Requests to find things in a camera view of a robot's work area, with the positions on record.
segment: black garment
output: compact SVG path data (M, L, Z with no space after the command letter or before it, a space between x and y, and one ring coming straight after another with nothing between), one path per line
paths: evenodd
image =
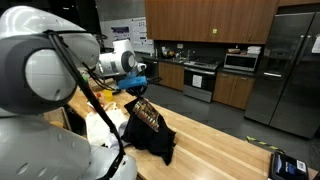
M122 140L131 143L139 150L148 149L151 154L161 156L166 165L172 159L175 132L168 128L161 114L158 118L158 132L154 131L132 111L139 98L126 104L124 107L130 113L128 125Z

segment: gray floor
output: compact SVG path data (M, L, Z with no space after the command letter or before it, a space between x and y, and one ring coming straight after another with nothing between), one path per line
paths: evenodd
M164 108L245 140L252 136L283 149L287 155L320 170L320 138L307 140L258 122L244 119L244 111L220 103L206 103L184 96L182 92L150 85L144 97Z

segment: wooden table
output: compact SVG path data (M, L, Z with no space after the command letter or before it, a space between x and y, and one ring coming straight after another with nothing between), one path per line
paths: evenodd
M127 113L123 105L134 99L122 92L113 97L117 106ZM91 109L87 98L77 91L68 103L83 119ZM137 161L138 174L143 179L267 179L271 153L244 140L237 139L185 116L153 106L162 114L167 125L175 132L176 146L172 162L166 166L160 157L148 151L125 148ZM309 169L309 176L316 171Z

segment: microwave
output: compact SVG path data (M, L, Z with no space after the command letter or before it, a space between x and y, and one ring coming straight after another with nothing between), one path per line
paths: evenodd
M258 54L226 54L224 68L254 72L259 59Z

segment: stainless steel refrigerator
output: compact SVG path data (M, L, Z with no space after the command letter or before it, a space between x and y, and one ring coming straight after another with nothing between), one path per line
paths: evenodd
M245 117L311 138L320 126L320 12L276 15Z

